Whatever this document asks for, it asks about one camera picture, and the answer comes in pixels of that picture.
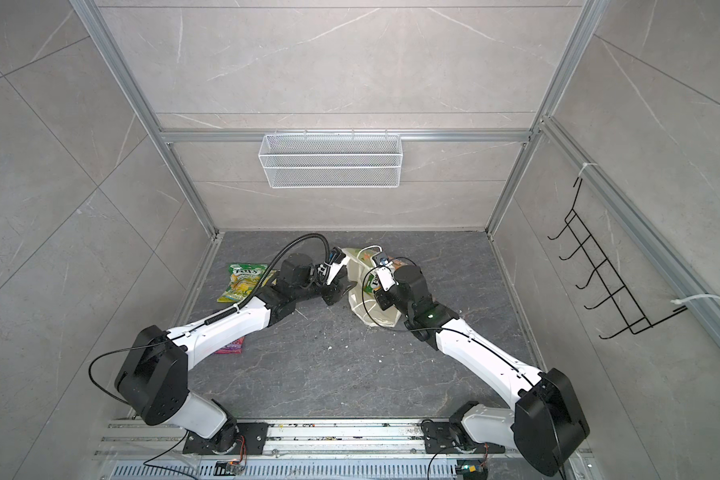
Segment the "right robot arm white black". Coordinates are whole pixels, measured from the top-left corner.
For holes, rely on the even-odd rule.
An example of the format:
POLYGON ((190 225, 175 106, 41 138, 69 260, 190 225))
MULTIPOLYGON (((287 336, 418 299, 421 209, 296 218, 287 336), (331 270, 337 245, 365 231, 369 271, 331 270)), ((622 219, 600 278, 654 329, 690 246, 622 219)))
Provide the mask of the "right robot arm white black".
POLYGON ((565 464, 590 434, 570 379, 542 371, 482 337, 458 312, 436 301, 421 268, 376 254, 361 282, 383 311, 395 308, 404 330, 458 361, 487 384, 506 408, 464 404, 449 419, 441 452, 472 453, 491 445, 517 450, 536 471, 565 478, 565 464))

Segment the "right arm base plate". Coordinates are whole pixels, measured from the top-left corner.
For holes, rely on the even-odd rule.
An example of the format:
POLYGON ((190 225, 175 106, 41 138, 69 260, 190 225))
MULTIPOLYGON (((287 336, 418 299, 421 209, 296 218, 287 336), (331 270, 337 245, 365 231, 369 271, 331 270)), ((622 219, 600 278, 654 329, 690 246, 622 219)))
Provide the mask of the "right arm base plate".
POLYGON ((424 419, 419 424, 427 453, 504 454, 506 449, 493 443, 477 443, 458 424, 424 419))

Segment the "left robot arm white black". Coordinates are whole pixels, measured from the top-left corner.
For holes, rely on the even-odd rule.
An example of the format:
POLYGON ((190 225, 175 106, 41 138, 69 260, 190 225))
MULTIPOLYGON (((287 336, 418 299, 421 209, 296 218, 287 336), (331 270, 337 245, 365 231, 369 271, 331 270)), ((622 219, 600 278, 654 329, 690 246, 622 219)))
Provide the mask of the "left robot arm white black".
POLYGON ((251 291, 231 306, 195 322, 163 330, 144 328, 126 358, 109 397, 128 405, 145 424, 172 424, 225 454, 238 441, 237 421, 218 402, 193 393, 189 372, 226 345, 264 330, 292 314, 301 301, 337 303, 355 286, 349 256, 319 233, 288 243, 265 267, 251 291))

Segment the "green Fox's candy bag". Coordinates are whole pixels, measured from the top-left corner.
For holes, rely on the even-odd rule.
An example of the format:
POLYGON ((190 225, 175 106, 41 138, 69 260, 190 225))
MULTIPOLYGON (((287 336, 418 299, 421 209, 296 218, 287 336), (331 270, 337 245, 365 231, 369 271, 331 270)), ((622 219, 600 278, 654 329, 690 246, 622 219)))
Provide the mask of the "green Fox's candy bag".
POLYGON ((255 288, 268 268, 262 263, 231 263, 228 266, 229 283, 218 303, 236 303, 244 300, 255 288))
POLYGON ((363 281, 363 291, 367 295, 373 295, 374 292, 380 287, 379 280, 375 272, 369 272, 365 280, 363 281))

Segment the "purple snack packet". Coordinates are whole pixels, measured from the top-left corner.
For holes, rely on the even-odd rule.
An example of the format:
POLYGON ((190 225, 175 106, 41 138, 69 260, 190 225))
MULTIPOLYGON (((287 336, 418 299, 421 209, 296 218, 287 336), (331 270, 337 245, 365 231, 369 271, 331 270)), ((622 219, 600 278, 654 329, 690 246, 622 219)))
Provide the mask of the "purple snack packet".
POLYGON ((238 338, 235 341, 221 347, 216 351, 216 354, 228 355, 228 354, 241 354, 243 349, 244 338, 238 338))

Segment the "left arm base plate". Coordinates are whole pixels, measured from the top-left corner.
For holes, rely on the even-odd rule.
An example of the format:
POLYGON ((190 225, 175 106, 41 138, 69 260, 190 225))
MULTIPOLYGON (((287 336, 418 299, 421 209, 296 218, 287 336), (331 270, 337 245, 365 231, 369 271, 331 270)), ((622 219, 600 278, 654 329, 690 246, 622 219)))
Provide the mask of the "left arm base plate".
POLYGON ((189 432, 182 452, 198 455, 239 455, 245 450, 248 455, 261 455, 268 429, 266 422, 243 422, 234 426, 225 425, 210 439, 189 432))

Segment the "white floral paper bag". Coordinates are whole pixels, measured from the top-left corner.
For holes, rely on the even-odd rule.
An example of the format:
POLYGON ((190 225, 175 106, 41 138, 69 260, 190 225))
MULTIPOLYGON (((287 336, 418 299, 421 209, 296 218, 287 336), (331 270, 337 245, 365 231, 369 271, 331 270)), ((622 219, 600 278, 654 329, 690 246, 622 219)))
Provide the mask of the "white floral paper bag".
POLYGON ((363 291, 363 281, 369 272, 375 270, 372 257, 379 252, 384 253, 384 250, 380 245, 363 248, 343 247, 342 250, 349 257, 347 265, 349 279, 357 282, 348 293, 350 309, 368 326, 394 328, 401 317, 400 312, 395 307, 382 311, 376 304, 374 294, 367 295, 363 291))

